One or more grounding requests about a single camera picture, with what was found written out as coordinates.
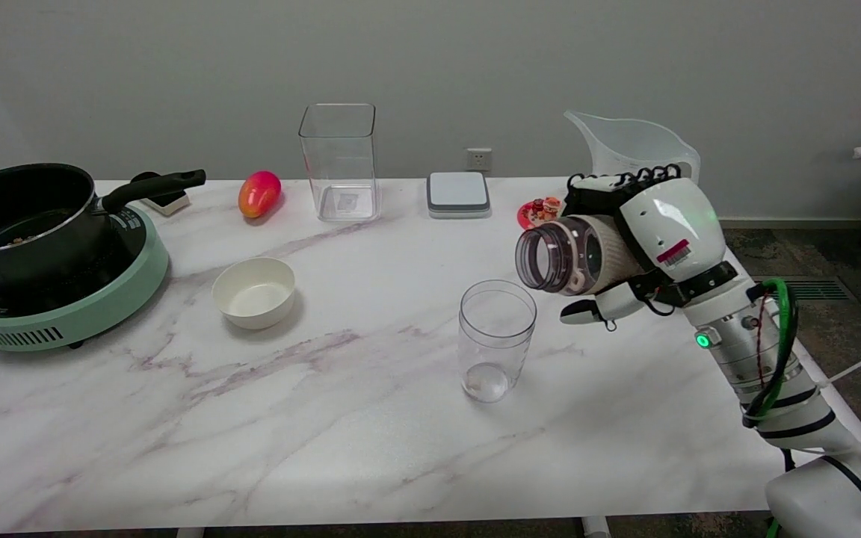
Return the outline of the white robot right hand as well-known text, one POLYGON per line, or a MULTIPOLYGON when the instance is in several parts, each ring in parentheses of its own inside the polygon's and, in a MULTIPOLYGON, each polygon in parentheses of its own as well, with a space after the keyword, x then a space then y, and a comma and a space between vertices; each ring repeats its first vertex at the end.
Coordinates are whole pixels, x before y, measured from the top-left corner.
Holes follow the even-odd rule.
POLYGON ((598 286, 561 310, 570 326, 615 321, 650 309, 680 311, 702 327, 750 306, 751 283, 725 259, 727 245, 708 197, 670 164, 621 175, 570 177, 564 217, 604 223, 601 248, 640 273, 602 276, 598 286))

